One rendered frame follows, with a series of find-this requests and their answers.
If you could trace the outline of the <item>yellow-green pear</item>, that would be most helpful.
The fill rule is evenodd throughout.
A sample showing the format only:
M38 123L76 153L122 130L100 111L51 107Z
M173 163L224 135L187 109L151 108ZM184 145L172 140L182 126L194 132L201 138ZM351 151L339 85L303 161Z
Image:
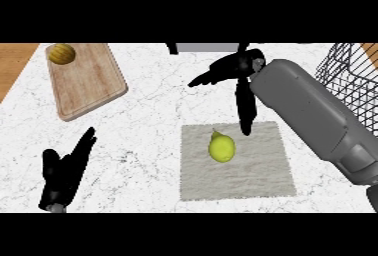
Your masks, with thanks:
M222 134L219 131L213 131L212 140L209 144L209 153L212 158L221 162L227 163L235 156L237 146L234 139Z

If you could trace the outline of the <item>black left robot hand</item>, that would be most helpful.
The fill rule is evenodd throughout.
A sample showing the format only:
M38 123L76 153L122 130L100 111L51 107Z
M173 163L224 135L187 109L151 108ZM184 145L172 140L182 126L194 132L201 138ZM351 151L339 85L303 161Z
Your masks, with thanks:
M54 204L63 204L69 207L74 200L92 148L97 143L95 132L95 128L91 127L79 140L73 152L64 157L60 156L54 149L43 151L43 178L46 184L39 208L45 211L49 211L48 207Z

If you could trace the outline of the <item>wooden cutting board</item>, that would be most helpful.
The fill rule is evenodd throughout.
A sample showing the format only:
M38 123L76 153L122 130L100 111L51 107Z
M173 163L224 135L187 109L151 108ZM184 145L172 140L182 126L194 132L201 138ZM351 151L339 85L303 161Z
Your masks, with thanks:
M71 43L76 59L66 65L48 61L58 116L73 121L129 91L107 43Z

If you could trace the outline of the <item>beige square placemat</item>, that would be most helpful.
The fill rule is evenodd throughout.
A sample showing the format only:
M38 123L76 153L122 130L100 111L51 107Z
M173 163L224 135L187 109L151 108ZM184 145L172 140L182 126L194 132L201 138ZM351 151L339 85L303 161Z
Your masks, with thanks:
M237 144L235 156L227 163L218 162L209 154L213 131L228 135ZM256 122L250 136L243 134L238 123L182 127L184 201L294 195L291 167L274 121Z

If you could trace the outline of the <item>round yellow-brown fruit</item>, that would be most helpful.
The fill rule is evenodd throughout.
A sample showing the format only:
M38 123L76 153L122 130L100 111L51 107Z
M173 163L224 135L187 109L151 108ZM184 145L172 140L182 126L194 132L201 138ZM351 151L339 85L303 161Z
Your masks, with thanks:
M76 59L74 48L69 44L58 43L49 52L49 60L58 65L66 65L71 63L74 59Z

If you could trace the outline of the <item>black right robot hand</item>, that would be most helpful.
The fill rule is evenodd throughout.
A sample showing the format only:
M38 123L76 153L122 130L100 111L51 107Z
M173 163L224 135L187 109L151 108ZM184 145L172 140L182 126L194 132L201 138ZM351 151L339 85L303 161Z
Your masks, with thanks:
M250 89L249 78L253 77L266 67L266 58L260 49L255 48L237 52L218 61L188 84L190 87L198 85L216 85L228 79L237 79L237 108L241 131L246 136L252 134L253 122L258 117L256 95Z

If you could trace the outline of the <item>grey appliance with black legs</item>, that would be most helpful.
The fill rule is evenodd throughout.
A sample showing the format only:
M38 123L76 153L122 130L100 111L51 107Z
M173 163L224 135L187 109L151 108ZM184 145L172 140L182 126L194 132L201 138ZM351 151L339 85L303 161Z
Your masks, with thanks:
M182 52L238 52L244 51L249 43L167 43L172 55Z

